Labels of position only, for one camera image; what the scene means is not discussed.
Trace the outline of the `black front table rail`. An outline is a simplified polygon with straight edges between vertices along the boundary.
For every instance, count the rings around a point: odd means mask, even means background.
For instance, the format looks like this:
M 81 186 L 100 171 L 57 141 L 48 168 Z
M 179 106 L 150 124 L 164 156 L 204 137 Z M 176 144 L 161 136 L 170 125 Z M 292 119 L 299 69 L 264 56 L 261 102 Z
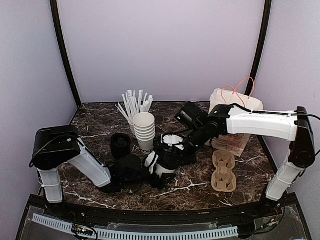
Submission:
M 297 198 L 293 193 L 273 202 L 262 198 L 246 202 L 244 194 L 212 193 L 198 194 L 199 201 L 191 199 L 189 191 L 178 194 L 165 192 L 159 195 L 129 195 L 129 199 L 113 197 L 115 206 L 103 205 L 87 199 L 85 204 L 70 202 L 48 203 L 35 196 L 34 203 L 56 218 L 84 225 L 107 226 L 111 223 L 142 225 L 182 225 L 205 222 L 219 224 L 251 225 L 259 218 L 281 221 L 285 205 Z

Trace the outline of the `bundle of wrapped white straws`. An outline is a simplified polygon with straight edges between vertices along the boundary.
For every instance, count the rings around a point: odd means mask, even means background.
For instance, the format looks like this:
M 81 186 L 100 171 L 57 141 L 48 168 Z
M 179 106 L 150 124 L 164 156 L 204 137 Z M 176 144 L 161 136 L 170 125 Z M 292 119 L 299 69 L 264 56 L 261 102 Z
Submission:
M 127 120 L 130 119 L 133 123 L 133 118 L 139 113 L 148 113 L 151 109 L 154 101 L 154 96 L 144 92 L 142 89 L 127 90 L 125 94 L 122 94 L 123 104 L 118 102 L 115 107 Z

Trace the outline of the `stack of white paper cups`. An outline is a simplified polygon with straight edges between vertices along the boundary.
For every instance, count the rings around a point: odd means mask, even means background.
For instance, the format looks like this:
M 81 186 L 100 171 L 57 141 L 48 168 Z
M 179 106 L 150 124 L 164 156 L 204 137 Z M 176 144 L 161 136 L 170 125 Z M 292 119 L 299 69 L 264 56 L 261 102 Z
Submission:
M 146 155 L 150 154 L 156 136 L 154 115 L 149 112 L 138 113 L 133 118 L 133 127 L 141 152 Z

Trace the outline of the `stack of black cup lids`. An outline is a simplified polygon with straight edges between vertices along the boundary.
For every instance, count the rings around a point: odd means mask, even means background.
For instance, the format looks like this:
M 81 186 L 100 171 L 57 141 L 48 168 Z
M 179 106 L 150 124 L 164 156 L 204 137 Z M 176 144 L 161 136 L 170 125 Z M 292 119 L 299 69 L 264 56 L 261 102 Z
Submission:
M 116 133 L 110 139 L 110 150 L 114 159 L 119 160 L 131 154 L 131 138 L 124 133 Z

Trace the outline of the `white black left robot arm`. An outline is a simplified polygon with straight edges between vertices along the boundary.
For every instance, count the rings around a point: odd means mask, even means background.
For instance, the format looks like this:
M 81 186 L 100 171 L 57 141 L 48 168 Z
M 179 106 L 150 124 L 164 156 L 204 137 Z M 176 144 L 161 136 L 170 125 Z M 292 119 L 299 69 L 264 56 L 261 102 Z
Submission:
M 111 153 L 116 163 L 104 165 L 85 146 L 73 125 L 42 128 L 35 135 L 29 167 L 37 169 L 40 184 L 51 210 L 60 218 L 67 218 L 70 206 L 63 201 L 59 166 L 69 163 L 89 178 L 104 193 L 118 193 L 125 186 L 149 183 L 163 189 L 176 174 L 158 164 L 160 156 L 152 152 L 145 159 L 131 153 L 131 138 L 124 133 L 111 137 Z

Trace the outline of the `black corner post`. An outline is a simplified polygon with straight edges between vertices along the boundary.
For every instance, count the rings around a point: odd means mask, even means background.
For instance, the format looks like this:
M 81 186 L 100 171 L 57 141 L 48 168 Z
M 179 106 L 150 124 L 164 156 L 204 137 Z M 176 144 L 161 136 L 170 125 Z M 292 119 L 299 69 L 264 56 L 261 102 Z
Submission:
M 258 42 L 257 42 L 257 47 L 253 59 L 253 64 L 250 72 L 250 77 L 253 79 L 253 82 L 249 80 L 247 83 L 246 89 L 245 89 L 245 95 L 249 96 L 250 93 L 253 92 L 254 89 L 254 83 L 258 74 L 263 50 L 264 50 L 264 45 L 265 45 L 265 40 L 267 36 L 267 30 L 268 30 L 268 25 L 269 25 L 269 20 L 270 20 L 270 14 L 271 14 L 271 9 L 272 9 L 272 0 L 265 0 L 264 1 L 264 8 L 263 8 L 263 15 L 262 15 L 262 20 L 261 20 L 261 27 L 260 27 L 260 32 L 259 32 L 259 37 L 258 37 Z
M 59 6 L 58 6 L 58 1 L 57 0 L 50 0 L 50 8 L 51 8 L 51 14 L 52 14 L 52 19 L 53 19 L 53 25 L 55 29 L 55 34 L 56 34 L 56 39 L 62 59 L 62 63 L 64 66 L 64 70 L 66 73 L 67 81 L 74 99 L 74 102 L 79 108 L 82 105 L 81 98 L 76 86 L 76 82 L 73 76 L 71 64 L 69 61 L 69 56 L 67 53 L 67 48 L 64 40 L 64 35 L 63 35 L 63 30 L 62 30 L 62 24 L 60 20 L 60 15 L 59 15 Z

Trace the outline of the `printed paper takeout bag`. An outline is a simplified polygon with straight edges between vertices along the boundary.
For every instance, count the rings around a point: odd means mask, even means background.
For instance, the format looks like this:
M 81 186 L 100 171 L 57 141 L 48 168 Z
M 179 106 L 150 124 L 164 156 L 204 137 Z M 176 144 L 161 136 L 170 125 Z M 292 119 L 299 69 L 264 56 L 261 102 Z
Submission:
M 248 116 L 248 112 L 243 108 L 256 111 L 263 110 L 263 103 L 261 100 L 252 97 L 255 91 L 255 86 L 249 90 L 249 95 L 244 95 L 237 92 L 239 87 L 227 85 L 224 88 L 217 88 L 210 96 L 209 111 L 218 105 L 230 105 L 230 118 L 227 120 L 227 134 L 221 134 L 218 138 L 213 138 L 210 145 L 216 150 L 228 151 L 236 157 L 240 157 L 244 152 L 246 145 L 251 137 L 248 121 L 241 125 L 240 120 Z

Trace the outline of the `black left corner post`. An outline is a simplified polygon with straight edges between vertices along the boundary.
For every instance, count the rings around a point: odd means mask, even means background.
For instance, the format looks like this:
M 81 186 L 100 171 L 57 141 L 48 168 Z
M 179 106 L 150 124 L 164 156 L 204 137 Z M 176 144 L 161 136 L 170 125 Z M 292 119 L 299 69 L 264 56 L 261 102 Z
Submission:
M 81 98 L 76 86 L 76 82 L 73 76 L 71 64 L 69 61 L 69 56 L 67 53 L 67 48 L 64 40 L 64 35 L 63 35 L 63 30 L 62 30 L 62 24 L 60 20 L 60 15 L 59 15 L 59 6 L 58 6 L 58 1 L 57 0 L 50 0 L 50 8 L 51 8 L 51 14 L 52 14 L 52 19 L 53 19 L 53 25 L 55 29 L 55 34 L 56 34 L 56 39 L 62 59 L 62 63 L 64 66 L 64 70 L 66 73 L 67 81 L 74 99 L 74 102 L 79 108 L 82 105 Z

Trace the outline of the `single white paper cup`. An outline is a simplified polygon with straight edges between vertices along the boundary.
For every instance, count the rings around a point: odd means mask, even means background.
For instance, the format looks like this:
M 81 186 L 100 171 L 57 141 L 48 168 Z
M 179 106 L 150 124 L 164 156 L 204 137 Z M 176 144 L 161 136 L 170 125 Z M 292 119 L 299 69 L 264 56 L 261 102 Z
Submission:
M 158 163 L 155 165 L 155 168 L 155 173 L 159 176 L 159 178 L 162 177 L 162 174 L 173 174 L 176 171 L 175 169 L 164 168 Z

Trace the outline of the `white cup holding straws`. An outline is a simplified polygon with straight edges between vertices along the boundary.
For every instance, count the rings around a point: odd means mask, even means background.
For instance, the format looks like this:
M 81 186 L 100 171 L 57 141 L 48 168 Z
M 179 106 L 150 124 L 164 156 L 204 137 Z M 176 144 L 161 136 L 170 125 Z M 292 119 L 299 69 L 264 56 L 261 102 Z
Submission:
M 130 130 L 131 130 L 132 134 L 135 135 L 134 125 L 133 125 L 131 119 L 129 118 L 127 121 L 128 121 L 129 126 L 130 126 Z

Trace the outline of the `brown cardboard cup carrier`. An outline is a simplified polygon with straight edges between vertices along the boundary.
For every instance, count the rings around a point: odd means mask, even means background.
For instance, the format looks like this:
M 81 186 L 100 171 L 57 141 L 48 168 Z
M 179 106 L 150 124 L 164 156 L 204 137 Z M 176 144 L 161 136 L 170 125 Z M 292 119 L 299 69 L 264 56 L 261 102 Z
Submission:
M 217 192 L 233 192 L 237 187 L 237 178 L 233 173 L 235 156 L 226 150 L 216 150 L 212 155 L 212 163 L 215 167 L 211 176 L 212 188 Z

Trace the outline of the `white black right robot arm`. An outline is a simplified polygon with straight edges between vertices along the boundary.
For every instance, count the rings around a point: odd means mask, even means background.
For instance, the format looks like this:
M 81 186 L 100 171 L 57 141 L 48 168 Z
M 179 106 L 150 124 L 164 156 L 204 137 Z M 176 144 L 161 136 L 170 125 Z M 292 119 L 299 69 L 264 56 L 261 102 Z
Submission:
M 171 167 L 190 164 L 195 153 L 209 140 L 227 135 L 256 135 L 290 142 L 286 159 L 275 177 L 268 183 L 265 198 L 255 205 L 255 213 L 266 217 L 275 208 L 275 202 L 316 159 L 314 134 L 304 107 L 294 111 L 264 111 L 247 109 L 239 104 L 216 105 L 209 113 L 195 103 L 188 102 L 175 118 L 186 127 L 189 135 L 162 134 L 158 148 L 177 148 Z

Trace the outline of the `black right corner post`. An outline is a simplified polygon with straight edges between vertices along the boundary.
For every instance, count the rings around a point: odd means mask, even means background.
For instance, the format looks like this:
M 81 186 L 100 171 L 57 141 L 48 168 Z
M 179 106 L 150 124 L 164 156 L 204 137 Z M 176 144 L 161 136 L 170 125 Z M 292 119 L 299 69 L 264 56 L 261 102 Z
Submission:
M 259 37 L 258 37 L 258 42 L 257 42 L 257 47 L 253 59 L 253 64 L 250 72 L 250 77 L 253 79 L 253 82 L 249 80 L 247 83 L 246 89 L 245 89 L 245 95 L 249 96 L 250 93 L 253 92 L 254 89 L 254 83 L 258 74 L 263 50 L 264 50 L 264 45 L 265 45 L 265 40 L 267 36 L 267 30 L 268 30 L 268 25 L 269 25 L 269 20 L 270 20 L 270 14 L 271 14 L 271 9 L 272 9 L 272 0 L 265 0 L 264 1 L 264 8 L 263 8 L 263 15 L 262 15 L 262 20 L 261 20 L 261 27 L 260 27 L 260 32 L 259 32 Z

